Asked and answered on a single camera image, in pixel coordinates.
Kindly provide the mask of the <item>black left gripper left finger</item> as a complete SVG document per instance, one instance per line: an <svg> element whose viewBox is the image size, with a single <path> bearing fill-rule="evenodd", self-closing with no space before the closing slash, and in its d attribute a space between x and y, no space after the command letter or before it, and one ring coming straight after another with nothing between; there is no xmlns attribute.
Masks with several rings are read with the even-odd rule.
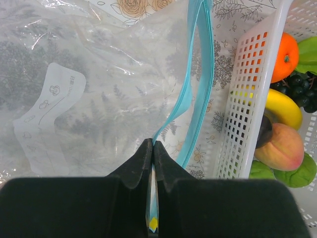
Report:
<svg viewBox="0 0 317 238"><path fill-rule="evenodd" d="M3 238L146 238L153 142L105 177L15 178L0 190Z"/></svg>

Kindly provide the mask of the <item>clear zip top bag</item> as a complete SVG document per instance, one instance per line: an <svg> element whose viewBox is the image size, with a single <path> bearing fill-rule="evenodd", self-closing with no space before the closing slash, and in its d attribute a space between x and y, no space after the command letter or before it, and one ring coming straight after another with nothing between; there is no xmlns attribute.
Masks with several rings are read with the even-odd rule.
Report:
<svg viewBox="0 0 317 238"><path fill-rule="evenodd" d="M18 178L105 177L145 139L191 117L200 133L213 61L210 0L122 2L120 21L86 0L0 3L0 189Z"/></svg>

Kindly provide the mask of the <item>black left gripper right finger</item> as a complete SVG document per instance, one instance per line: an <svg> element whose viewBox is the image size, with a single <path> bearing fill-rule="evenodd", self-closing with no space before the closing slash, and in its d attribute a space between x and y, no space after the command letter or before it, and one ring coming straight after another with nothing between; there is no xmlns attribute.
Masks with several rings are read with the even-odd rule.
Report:
<svg viewBox="0 0 317 238"><path fill-rule="evenodd" d="M291 192L271 179L196 179L153 150L160 238L308 238Z"/></svg>

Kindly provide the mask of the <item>green starfruit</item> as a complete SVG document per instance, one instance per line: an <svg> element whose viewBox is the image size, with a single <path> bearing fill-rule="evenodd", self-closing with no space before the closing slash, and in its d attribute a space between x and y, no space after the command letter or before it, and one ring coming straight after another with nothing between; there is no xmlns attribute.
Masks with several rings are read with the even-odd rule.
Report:
<svg viewBox="0 0 317 238"><path fill-rule="evenodd" d="M317 36L307 38L298 43L299 62L296 71L317 74Z"/></svg>

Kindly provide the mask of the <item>yellow banana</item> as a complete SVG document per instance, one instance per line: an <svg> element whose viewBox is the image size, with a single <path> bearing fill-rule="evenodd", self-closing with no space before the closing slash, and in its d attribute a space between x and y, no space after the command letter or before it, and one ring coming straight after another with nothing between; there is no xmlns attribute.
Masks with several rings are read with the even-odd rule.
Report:
<svg viewBox="0 0 317 238"><path fill-rule="evenodd" d="M285 94L269 89L265 108L275 115L280 123L299 130L303 121L301 109Z"/></svg>

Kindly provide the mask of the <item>dark grape bunch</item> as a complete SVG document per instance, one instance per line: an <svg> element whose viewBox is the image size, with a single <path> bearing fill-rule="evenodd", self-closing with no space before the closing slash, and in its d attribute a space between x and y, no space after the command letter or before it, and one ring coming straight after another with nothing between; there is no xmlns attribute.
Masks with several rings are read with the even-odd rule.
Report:
<svg viewBox="0 0 317 238"><path fill-rule="evenodd" d="M317 111L317 75L313 72L293 71L283 80L271 83L270 88L290 97L306 113Z"/></svg>

